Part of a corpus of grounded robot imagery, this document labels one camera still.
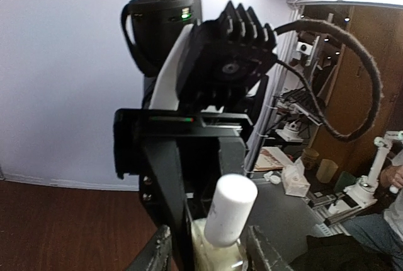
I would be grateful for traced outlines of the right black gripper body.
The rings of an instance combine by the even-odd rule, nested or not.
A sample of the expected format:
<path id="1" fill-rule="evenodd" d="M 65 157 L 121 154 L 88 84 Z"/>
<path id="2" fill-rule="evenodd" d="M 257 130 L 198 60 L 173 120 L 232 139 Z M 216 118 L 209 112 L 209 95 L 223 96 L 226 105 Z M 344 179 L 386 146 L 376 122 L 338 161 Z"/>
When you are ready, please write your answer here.
<path id="1" fill-rule="evenodd" d="M 189 206 L 205 216 L 212 180 L 242 173 L 249 117 L 118 109 L 113 119 L 116 175 L 138 175 L 143 205 L 155 221 L 180 221 Z"/>

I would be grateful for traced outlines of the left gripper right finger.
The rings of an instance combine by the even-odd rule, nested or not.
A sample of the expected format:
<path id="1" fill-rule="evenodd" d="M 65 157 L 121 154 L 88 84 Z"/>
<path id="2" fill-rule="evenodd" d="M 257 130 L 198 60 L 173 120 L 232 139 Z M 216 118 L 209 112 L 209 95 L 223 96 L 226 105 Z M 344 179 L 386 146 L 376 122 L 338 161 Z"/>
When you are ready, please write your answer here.
<path id="1" fill-rule="evenodd" d="M 248 226 L 246 230 L 246 255 L 248 270 L 292 271 L 274 246 L 258 226 Z"/>

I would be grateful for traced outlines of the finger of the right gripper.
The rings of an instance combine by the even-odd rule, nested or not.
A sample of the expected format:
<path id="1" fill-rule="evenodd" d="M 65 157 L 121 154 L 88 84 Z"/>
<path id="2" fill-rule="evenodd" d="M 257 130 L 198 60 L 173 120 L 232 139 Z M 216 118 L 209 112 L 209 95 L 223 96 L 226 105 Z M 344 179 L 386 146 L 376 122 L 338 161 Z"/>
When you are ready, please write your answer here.
<path id="1" fill-rule="evenodd" d="M 181 170 L 179 149 L 175 139 L 147 138 L 142 142 L 152 180 L 152 191 L 170 227 L 173 250 L 179 270 L 193 270 L 193 245 L 188 221 L 187 198 Z"/>

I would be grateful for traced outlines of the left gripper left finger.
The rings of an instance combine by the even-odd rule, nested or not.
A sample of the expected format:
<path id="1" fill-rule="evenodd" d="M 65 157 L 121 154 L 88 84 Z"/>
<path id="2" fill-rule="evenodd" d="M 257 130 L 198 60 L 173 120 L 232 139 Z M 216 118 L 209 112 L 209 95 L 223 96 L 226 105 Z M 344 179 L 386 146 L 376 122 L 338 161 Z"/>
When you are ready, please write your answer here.
<path id="1" fill-rule="evenodd" d="M 169 226 L 162 225 L 140 253 L 125 269 L 126 271 L 167 271 L 171 270 L 173 255 L 172 234 Z"/>

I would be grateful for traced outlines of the white nail polish bottle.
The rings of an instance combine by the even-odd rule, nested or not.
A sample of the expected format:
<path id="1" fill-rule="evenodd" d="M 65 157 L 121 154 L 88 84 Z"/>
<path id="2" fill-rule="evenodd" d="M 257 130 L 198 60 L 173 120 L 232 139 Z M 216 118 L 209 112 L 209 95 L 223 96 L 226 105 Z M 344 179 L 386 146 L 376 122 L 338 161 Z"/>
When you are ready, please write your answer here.
<path id="1" fill-rule="evenodd" d="M 195 270 L 246 271 L 249 262 L 240 240 L 226 248 L 214 247 L 204 236 L 205 224 L 206 219 L 197 219 L 191 223 Z"/>

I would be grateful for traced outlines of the white nail polish cap brush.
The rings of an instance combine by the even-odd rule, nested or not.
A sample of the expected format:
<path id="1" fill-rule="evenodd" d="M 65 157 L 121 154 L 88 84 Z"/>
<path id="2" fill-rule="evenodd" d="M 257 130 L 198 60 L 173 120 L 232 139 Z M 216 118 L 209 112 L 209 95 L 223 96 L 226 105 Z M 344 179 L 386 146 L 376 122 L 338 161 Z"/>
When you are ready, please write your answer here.
<path id="1" fill-rule="evenodd" d="M 204 229 L 206 240 L 218 248 L 233 245 L 240 237 L 258 196 L 256 184 L 238 174 L 217 180 Z"/>

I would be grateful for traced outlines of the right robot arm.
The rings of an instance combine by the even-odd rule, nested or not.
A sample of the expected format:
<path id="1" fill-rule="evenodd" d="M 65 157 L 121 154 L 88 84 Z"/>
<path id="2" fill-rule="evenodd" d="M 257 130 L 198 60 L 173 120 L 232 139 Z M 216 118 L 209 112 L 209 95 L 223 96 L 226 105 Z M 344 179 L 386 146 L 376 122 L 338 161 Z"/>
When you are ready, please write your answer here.
<path id="1" fill-rule="evenodd" d="M 243 171 L 277 34 L 232 3 L 205 21 L 201 0 L 131 0 L 121 27 L 144 98 L 139 109 L 115 112 L 115 169 L 139 176 L 159 228 L 130 267 L 168 270 L 173 258 L 193 270 L 191 222 L 207 215 L 220 176 Z"/>

